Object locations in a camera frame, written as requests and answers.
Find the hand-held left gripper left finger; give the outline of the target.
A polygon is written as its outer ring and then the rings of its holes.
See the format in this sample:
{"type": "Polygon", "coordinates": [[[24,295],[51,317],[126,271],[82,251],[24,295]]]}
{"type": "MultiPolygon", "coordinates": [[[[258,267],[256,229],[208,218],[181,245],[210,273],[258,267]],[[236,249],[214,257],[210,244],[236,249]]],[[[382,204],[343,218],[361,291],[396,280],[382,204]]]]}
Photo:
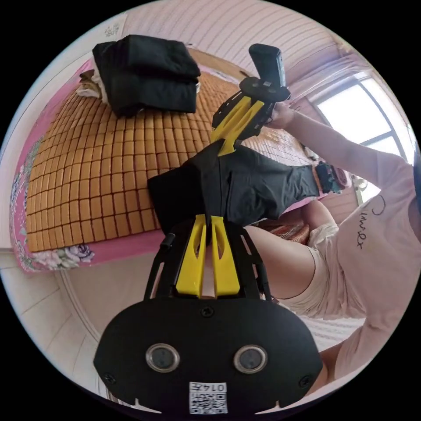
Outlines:
{"type": "Polygon", "coordinates": [[[207,225],[204,214],[197,215],[188,238],[176,291],[181,295],[201,296],[205,266],[207,225]]]}

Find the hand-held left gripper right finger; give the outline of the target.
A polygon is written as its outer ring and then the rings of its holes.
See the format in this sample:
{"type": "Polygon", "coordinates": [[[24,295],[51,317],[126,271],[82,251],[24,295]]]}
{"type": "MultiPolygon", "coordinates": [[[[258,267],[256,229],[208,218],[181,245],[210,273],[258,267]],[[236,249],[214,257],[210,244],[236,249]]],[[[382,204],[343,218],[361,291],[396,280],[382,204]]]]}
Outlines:
{"type": "Polygon", "coordinates": [[[211,216],[214,292],[217,296],[236,296],[240,283],[223,217],[211,216]]]}

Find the person's right hand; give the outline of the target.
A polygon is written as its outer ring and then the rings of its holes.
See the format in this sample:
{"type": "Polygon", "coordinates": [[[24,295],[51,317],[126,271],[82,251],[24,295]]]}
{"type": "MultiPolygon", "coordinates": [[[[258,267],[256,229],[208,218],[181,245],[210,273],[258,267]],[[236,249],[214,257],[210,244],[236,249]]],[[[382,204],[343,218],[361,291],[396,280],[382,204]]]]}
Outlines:
{"type": "Polygon", "coordinates": [[[290,102],[277,102],[274,105],[272,115],[268,119],[266,126],[272,129],[285,129],[295,115],[295,111],[290,107],[290,102]]]}

